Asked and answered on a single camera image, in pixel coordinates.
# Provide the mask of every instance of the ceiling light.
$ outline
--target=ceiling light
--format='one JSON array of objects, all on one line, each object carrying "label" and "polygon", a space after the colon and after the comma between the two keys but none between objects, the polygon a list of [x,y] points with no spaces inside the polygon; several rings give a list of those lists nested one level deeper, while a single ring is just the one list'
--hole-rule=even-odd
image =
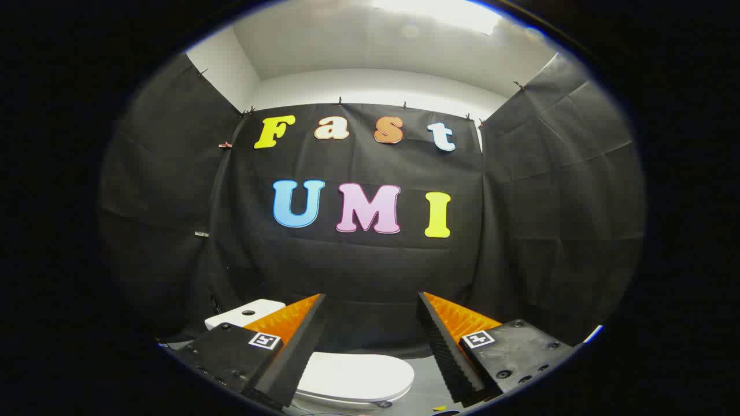
[{"label": "ceiling light", "polygon": [[430,16],[486,35],[493,32],[501,19],[487,7],[466,0],[374,0],[373,6],[398,13]]}]

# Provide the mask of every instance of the black foam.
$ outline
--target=black foam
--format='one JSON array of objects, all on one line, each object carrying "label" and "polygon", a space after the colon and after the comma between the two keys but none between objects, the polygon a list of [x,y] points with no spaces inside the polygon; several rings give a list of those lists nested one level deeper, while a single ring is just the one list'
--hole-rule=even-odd
[{"label": "black foam", "polygon": [[452,400],[470,406],[489,396],[484,380],[457,347],[434,307],[429,303],[429,299],[422,292],[419,292],[417,317]]},{"label": "black foam", "polygon": [[263,402],[275,406],[290,406],[303,370],[321,339],[326,322],[326,307],[320,295],[290,341],[277,354],[255,385],[252,393]]}]

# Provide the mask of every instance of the pink letter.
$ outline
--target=pink letter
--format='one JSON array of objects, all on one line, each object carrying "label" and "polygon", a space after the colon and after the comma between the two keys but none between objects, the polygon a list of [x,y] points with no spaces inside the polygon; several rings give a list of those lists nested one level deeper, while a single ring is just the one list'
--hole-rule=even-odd
[{"label": "pink letter", "polygon": [[395,234],[401,230],[396,224],[396,198],[401,192],[394,185],[383,185],[375,194],[372,202],[368,202],[363,189],[358,184],[341,184],[339,192],[344,194],[344,205],[342,208],[342,222],[337,224],[337,231],[353,232],[357,229],[354,225],[353,214],[357,214],[363,230],[370,229],[372,222],[377,216],[377,224],[373,229],[381,234]]}]

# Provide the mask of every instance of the black curtain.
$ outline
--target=black curtain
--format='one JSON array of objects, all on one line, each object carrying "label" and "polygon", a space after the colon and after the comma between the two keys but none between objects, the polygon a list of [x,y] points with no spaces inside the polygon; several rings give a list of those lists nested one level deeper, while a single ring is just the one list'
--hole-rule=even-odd
[{"label": "black curtain", "polygon": [[[329,295],[334,334],[320,349],[427,355],[415,320],[425,290],[498,321],[524,318],[574,344],[604,323],[639,254],[642,177],[627,121],[586,72],[562,55],[481,126],[454,115],[375,104],[310,104],[239,112],[179,56],[134,97],[110,143],[100,220],[121,291],[170,340],[257,298]],[[296,122],[254,149],[262,120]],[[318,120],[349,123],[343,140],[313,136]],[[375,122],[404,121],[380,144]],[[434,145],[443,122],[457,145]],[[232,149],[218,147],[230,141]],[[272,216],[276,180],[326,182],[304,228]],[[368,198],[401,188],[402,231],[339,233],[341,183]],[[445,192],[448,238],[427,238],[426,192]],[[209,233],[208,238],[196,232]]]},{"label": "black curtain", "polygon": [[195,272],[210,192],[238,111],[185,55],[132,97],[106,151],[98,202],[114,279],[154,335],[182,337],[216,308]]},{"label": "black curtain", "polygon": [[[295,123],[270,148],[255,149],[263,120],[293,115]],[[349,137],[319,140],[318,121],[347,120]],[[383,116],[403,120],[403,139],[382,144],[373,134]],[[481,153],[474,124],[455,115],[376,104],[309,104],[254,111],[223,160],[215,188],[208,245],[213,281],[238,288],[237,307],[260,297],[292,303],[328,295],[329,322],[319,350],[430,354],[416,319],[417,291],[465,303],[480,239]],[[443,151],[427,126],[444,123],[455,150]],[[291,208],[306,210],[303,182],[321,180],[317,217],[289,228],[273,218],[274,182],[297,182]],[[382,185],[400,188],[400,231],[339,232],[343,183],[359,184],[369,201]],[[450,195],[447,238],[425,235],[427,192]]]},{"label": "black curtain", "polygon": [[581,342],[639,258],[645,197],[628,120],[557,54],[481,132],[484,238],[469,305]]}]

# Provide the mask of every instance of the orange foam pad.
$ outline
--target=orange foam pad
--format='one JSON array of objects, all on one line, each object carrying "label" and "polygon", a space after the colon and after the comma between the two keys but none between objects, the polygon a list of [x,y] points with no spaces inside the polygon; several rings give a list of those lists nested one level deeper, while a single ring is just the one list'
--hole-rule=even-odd
[{"label": "orange foam pad", "polygon": [[482,331],[484,329],[495,328],[501,325],[500,322],[494,321],[478,312],[462,307],[457,303],[452,303],[427,292],[424,292],[424,295],[429,299],[429,303],[445,324],[447,332],[449,332],[452,339],[455,340],[457,348],[460,348],[460,351],[463,350],[463,348],[460,347],[460,338],[462,338],[463,335],[472,334],[473,332]]},{"label": "orange foam pad", "polygon": [[245,325],[244,328],[263,334],[277,335],[283,339],[283,347],[288,344],[290,338],[303,322],[306,314],[319,298],[320,294],[310,298],[291,303],[288,306],[271,313],[265,317]]}]

